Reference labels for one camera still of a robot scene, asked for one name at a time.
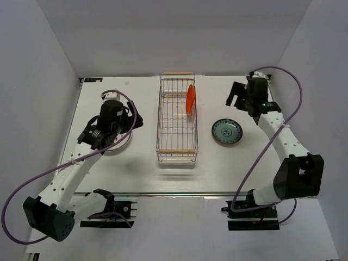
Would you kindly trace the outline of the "plain white plate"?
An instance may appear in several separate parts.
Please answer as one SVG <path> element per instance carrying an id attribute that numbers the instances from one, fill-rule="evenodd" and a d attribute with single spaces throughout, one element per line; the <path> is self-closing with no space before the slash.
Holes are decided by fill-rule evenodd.
<path id="1" fill-rule="evenodd" d="M 116 136 L 114 143 L 117 143 L 117 145 L 106 150 L 104 154 L 107 156 L 114 156 L 123 152 L 130 145 L 132 133 L 130 133 L 121 142 L 119 142 L 119 140 L 121 140 L 124 136 L 126 136 L 126 134 L 119 134 L 118 136 Z"/>

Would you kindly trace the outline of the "teal patterned plate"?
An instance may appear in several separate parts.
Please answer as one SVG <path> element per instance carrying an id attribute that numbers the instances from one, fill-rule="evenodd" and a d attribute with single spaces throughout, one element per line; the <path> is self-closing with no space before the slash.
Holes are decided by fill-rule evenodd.
<path id="1" fill-rule="evenodd" d="M 243 137 L 243 129 L 236 121 L 228 118 L 219 119 L 211 128 L 213 139 L 220 145 L 234 145 Z"/>

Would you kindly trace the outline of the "orange plate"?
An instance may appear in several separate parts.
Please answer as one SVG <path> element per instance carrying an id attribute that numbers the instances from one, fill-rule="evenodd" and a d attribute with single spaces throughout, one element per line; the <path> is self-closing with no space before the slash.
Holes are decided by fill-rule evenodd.
<path id="1" fill-rule="evenodd" d="M 186 113 L 190 114 L 195 103 L 195 87 L 190 84 L 186 95 Z"/>

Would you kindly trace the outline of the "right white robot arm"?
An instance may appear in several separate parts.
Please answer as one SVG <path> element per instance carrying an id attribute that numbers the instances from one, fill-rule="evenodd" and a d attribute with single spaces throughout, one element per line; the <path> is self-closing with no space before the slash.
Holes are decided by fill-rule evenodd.
<path id="1" fill-rule="evenodd" d="M 269 138 L 266 147 L 273 147 L 281 162 L 271 183 L 250 190 L 244 204 L 240 208 L 231 205 L 231 210 L 257 217 L 265 208 L 284 200 L 318 196 L 324 159 L 319 154 L 310 153 L 298 141 L 279 105 L 269 101 L 268 81 L 248 76 L 246 84 L 234 82 L 226 104 L 246 111 L 254 119 Z"/>

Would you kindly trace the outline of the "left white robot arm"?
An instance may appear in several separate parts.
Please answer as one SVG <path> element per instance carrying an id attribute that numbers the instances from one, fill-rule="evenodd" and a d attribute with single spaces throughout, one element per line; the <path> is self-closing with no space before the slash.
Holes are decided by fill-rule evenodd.
<path id="1" fill-rule="evenodd" d="M 87 123 L 78 137 L 70 160 L 55 171 L 50 184 L 37 197 L 27 197 L 24 201 L 30 227 L 61 242 L 80 220 L 113 215 L 114 195 L 109 191 L 95 189 L 75 204 L 71 199 L 90 169 L 115 143 L 116 136 L 130 135 L 142 125 L 142 117 L 131 100 L 126 104 L 119 100 L 104 101 L 100 113 Z"/>

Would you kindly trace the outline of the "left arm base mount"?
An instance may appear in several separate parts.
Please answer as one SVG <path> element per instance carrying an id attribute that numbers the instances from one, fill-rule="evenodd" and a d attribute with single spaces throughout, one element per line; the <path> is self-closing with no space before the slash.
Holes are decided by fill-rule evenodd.
<path id="1" fill-rule="evenodd" d="M 80 222 L 81 228 L 132 228 L 137 214 L 138 202 L 130 199 L 117 199 L 109 191 L 93 191 L 105 199 L 101 212 L 96 212 Z"/>

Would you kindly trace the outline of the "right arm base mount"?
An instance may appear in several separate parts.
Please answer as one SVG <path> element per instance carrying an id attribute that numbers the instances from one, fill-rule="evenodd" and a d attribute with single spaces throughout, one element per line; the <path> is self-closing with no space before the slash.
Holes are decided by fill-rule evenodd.
<path id="1" fill-rule="evenodd" d="M 226 201 L 221 211 L 227 214 L 229 231 L 277 231 L 279 220 L 276 204 L 245 212 L 232 211 L 232 201 Z"/>

